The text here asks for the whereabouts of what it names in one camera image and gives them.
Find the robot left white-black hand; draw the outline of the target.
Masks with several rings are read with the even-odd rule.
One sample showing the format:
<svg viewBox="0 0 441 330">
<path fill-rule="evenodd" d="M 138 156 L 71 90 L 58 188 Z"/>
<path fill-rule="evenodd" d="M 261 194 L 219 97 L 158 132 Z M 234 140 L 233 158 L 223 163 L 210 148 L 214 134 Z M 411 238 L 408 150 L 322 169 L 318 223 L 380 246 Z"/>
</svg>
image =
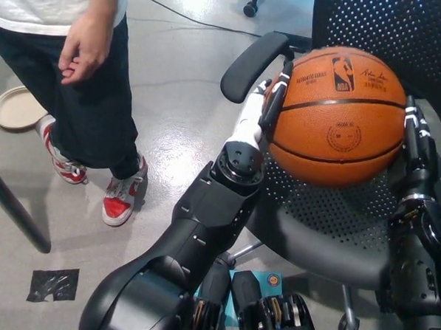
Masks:
<svg viewBox="0 0 441 330">
<path fill-rule="evenodd" d="M 293 61 L 286 61 L 276 83 L 264 80 L 251 92 L 225 145 L 240 142 L 260 150 L 259 142 L 264 133 L 274 128 L 283 108 L 293 65 Z"/>
</svg>

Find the person's left hand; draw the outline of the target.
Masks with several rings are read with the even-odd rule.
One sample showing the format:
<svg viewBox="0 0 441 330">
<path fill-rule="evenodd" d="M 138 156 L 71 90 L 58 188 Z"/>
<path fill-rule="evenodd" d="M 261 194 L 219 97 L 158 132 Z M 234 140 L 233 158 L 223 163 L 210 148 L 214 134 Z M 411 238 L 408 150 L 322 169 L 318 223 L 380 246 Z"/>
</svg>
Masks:
<svg viewBox="0 0 441 330">
<path fill-rule="evenodd" d="M 89 11 L 70 27 L 58 68 L 61 83 L 76 84 L 93 76 L 109 54 L 114 15 Z"/>
</svg>

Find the robot right white-black hand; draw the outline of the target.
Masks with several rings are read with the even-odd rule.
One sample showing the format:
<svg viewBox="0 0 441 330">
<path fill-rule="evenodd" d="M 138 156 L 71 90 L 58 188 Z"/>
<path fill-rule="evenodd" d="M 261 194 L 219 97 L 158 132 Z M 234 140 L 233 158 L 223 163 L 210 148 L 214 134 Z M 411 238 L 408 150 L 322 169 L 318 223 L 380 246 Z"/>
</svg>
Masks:
<svg viewBox="0 0 441 330">
<path fill-rule="evenodd" d="M 412 95 L 406 100 L 404 126 L 406 169 L 401 199 L 424 199 L 441 204 L 441 158 L 423 112 Z"/>
</svg>

